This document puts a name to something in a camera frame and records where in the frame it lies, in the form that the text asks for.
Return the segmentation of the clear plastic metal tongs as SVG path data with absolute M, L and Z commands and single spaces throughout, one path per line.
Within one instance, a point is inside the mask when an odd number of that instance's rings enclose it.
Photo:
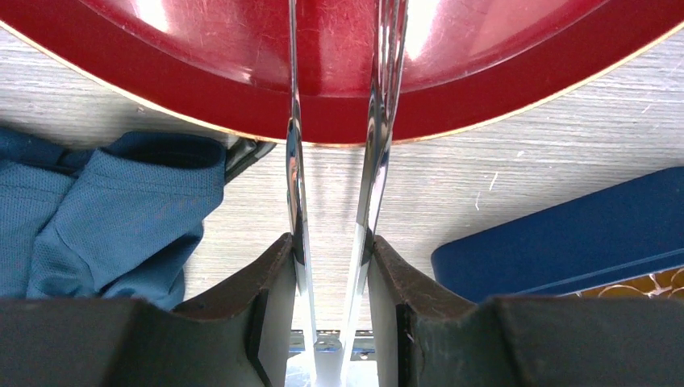
M 370 72 L 361 110 L 344 116 L 357 145 L 326 149 L 306 140 L 316 127 L 298 83 L 296 4 L 286 3 L 289 116 L 285 139 L 287 217 L 293 237 L 300 366 L 311 386 L 344 386 L 364 326 L 374 239 L 390 167 L 409 4 L 371 4 Z

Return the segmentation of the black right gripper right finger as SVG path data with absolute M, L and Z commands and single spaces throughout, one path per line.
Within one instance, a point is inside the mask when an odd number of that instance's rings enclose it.
M 480 305 L 381 236 L 368 273 L 382 386 L 680 386 L 683 301 L 497 297 Z

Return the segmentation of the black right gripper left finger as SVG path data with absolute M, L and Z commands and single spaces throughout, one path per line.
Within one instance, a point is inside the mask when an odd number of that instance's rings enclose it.
M 1 304 L 4 386 L 281 386 L 296 280 L 284 234 L 171 311 L 140 299 Z

